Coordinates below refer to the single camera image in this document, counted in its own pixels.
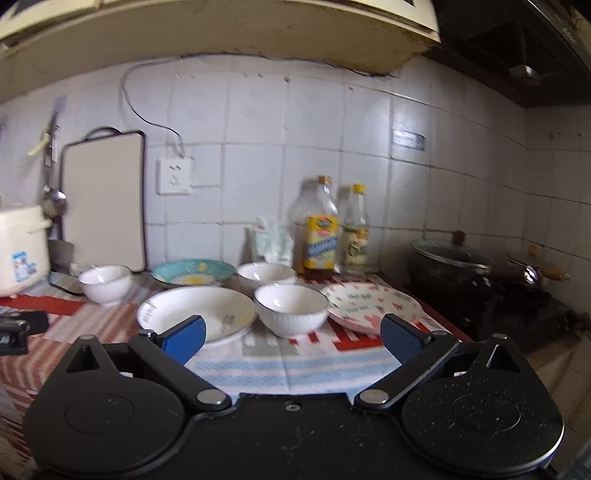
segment plate with text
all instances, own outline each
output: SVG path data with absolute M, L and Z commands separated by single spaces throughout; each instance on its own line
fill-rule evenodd
M 373 283 L 343 283 L 322 289 L 330 302 L 335 322 L 355 332 L 379 335 L 379 325 L 387 313 L 412 322 L 423 314 L 419 302 L 392 287 Z

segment pot lid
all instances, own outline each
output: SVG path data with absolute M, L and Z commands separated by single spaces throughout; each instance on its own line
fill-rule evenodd
M 424 255 L 447 265 L 462 268 L 488 268 L 494 262 L 479 250 L 453 245 L 449 240 L 415 240 L 413 248 Z

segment white dish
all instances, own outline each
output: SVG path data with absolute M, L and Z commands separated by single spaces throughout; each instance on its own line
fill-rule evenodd
M 117 304 L 131 285 L 131 270 L 123 265 L 104 265 L 78 276 L 82 292 L 89 300 L 104 306 Z
M 201 315 L 205 320 L 206 344 L 250 326 L 256 318 L 251 299 L 221 287 L 180 287 L 163 291 L 143 302 L 136 318 L 142 328 L 163 333 L 191 315 Z
M 275 335 L 294 337 L 313 332 L 326 321 L 328 299 L 302 285 L 264 285 L 255 291 L 256 312 Z
M 412 322 L 423 314 L 414 298 L 392 287 L 373 283 L 329 285 L 322 293 L 330 301 L 330 316 L 335 322 L 355 332 L 379 335 L 379 327 L 387 313 Z
M 255 290 L 268 283 L 295 283 L 297 273 L 293 268 L 279 263 L 256 262 L 241 265 L 236 270 L 242 293 L 252 297 Z

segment sticker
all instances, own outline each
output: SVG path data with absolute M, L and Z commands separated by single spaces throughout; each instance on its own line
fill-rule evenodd
M 12 269 L 16 281 L 22 283 L 31 278 L 31 275 L 37 273 L 37 264 L 28 263 L 27 252 L 23 251 L 12 256 Z

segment teal plate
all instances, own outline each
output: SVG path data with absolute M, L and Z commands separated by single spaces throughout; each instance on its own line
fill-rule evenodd
M 203 258 L 189 258 L 159 265 L 152 270 L 152 278 L 166 287 L 221 285 L 236 269 L 228 263 Z

